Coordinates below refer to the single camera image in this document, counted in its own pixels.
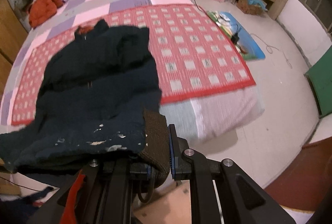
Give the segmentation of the dark navy padded jacket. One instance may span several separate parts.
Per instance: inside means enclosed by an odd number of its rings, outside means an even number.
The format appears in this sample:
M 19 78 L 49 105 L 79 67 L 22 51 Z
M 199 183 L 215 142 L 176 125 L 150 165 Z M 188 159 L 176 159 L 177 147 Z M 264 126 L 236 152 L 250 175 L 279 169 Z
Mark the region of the dark navy padded jacket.
M 100 20 L 46 65 L 33 120 L 1 135 L 5 169 L 54 184 L 92 160 L 137 158 L 169 174 L 168 130 L 147 27 Z

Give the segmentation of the purple pink patchwork bedsheet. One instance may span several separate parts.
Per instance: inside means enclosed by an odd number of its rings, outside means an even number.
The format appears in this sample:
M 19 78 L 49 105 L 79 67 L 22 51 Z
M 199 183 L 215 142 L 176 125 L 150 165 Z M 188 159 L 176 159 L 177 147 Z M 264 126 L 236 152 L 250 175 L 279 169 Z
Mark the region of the purple pink patchwork bedsheet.
M 1 100 L 1 133 L 17 128 L 11 121 L 13 101 L 19 81 L 32 50 L 60 33 L 90 19 L 132 7 L 159 4 L 188 4 L 189 0 L 69 0 L 57 14 L 31 30 L 15 58 Z M 220 136 L 256 120 L 265 111 L 257 86 L 224 94 L 188 99 L 162 105 L 161 114 L 175 124 L 184 138 L 206 139 Z

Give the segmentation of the red white checkered blanket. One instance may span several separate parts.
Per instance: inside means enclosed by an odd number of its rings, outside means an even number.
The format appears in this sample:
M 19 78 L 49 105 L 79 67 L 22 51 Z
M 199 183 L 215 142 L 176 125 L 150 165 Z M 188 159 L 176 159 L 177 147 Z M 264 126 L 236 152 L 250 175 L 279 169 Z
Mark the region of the red white checkered blanket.
M 259 95 L 245 61 L 217 24 L 195 6 L 141 6 L 106 14 L 104 19 L 110 26 L 150 29 L 149 49 L 157 65 L 162 104 L 190 100 L 200 120 L 244 122 L 259 114 Z M 66 30 L 47 31 L 31 41 L 10 97 L 8 124 L 32 121 L 46 64 L 73 40 L 79 26 L 98 20 L 88 11 Z

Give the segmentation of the green board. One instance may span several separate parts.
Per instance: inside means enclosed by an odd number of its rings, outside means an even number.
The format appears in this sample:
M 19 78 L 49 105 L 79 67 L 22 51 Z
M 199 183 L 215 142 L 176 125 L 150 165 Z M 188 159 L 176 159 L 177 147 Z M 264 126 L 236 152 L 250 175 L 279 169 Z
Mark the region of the green board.
M 305 73 L 304 75 L 314 93 L 319 118 L 331 114 L 332 102 L 332 48 Z

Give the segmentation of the blue floor mat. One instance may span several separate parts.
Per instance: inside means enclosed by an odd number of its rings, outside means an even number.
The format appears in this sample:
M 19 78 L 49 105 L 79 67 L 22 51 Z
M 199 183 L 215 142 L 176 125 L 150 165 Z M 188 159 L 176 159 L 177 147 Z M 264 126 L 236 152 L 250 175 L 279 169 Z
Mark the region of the blue floor mat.
M 229 12 L 207 11 L 208 16 L 228 36 L 245 61 L 261 60 L 266 56 L 253 37 Z

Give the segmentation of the wooden wardrobe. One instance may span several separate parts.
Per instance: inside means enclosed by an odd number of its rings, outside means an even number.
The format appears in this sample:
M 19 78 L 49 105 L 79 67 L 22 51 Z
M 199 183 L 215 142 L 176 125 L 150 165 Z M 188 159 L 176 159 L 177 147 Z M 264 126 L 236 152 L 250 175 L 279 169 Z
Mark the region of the wooden wardrobe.
M 8 0 L 0 0 L 1 96 L 13 63 L 28 33 L 17 19 Z

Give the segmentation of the orange red down jacket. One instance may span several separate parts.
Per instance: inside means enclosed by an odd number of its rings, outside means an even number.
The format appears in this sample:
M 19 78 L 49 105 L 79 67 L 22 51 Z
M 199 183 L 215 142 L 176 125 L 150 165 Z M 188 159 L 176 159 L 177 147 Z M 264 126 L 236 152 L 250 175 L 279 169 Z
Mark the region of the orange red down jacket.
M 29 25 L 35 29 L 56 15 L 62 0 L 35 0 L 29 11 Z

